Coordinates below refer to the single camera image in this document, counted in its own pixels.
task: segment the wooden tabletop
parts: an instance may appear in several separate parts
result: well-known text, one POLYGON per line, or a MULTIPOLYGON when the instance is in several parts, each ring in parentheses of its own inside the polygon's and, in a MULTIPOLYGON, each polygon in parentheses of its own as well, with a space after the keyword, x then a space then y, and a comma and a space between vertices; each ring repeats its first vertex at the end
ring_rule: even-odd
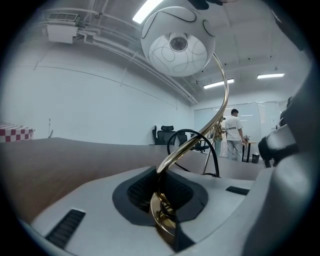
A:
MULTIPOLYGON (((168 155, 166 147, 63 138, 1 143, 2 177, 17 215, 30 224, 41 211, 84 183, 132 169, 158 167, 168 155)), ((206 154, 189 151, 178 163, 201 174, 206 157, 206 154)), ((218 162, 222 178, 255 180, 263 168, 222 157, 218 162)), ((212 157, 207 172, 215 173, 212 157)))

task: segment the spherical lamp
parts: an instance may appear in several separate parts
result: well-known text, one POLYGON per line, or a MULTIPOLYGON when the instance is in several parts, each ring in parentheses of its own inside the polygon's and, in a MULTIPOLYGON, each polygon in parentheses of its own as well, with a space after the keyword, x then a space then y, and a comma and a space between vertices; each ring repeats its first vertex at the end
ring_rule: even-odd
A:
POLYGON ((159 72, 186 77, 208 64, 215 50, 215 36, 199 12, 174 6, 149 17, 142 29, 141 46, 145 58, 159 72))

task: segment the whiteboard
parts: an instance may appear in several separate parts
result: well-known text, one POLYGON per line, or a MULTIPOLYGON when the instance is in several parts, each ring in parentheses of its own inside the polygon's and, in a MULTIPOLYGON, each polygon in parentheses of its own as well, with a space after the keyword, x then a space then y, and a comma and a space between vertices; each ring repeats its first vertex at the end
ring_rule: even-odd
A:
MULTIPOLYGON (((220 107, 212 107, 206 109, 199 109, 194 111, 194 127, 196 131, 203 128, 214 115, 217 114, 220 107)), ((246 104, 228 105, 223 113, 223 116, 228 119, 231 116, 231 110, 237 109, 239 111, 238 117, 243 125, 243 135, 250 136, 251 142, 257 142, 251 145, 250 157, 253 153, 258 153, 258 143, 261 139, 269 135, 275 128, 272 121, 278 123, 280 119, 281 109, 278 102, 254 102, 246 104)), ((220 157, 227 157, 228 147, 225 134, 222 135, 220 157)), ((244 159, 247 159, 247 150, 244 151, 244 159)))

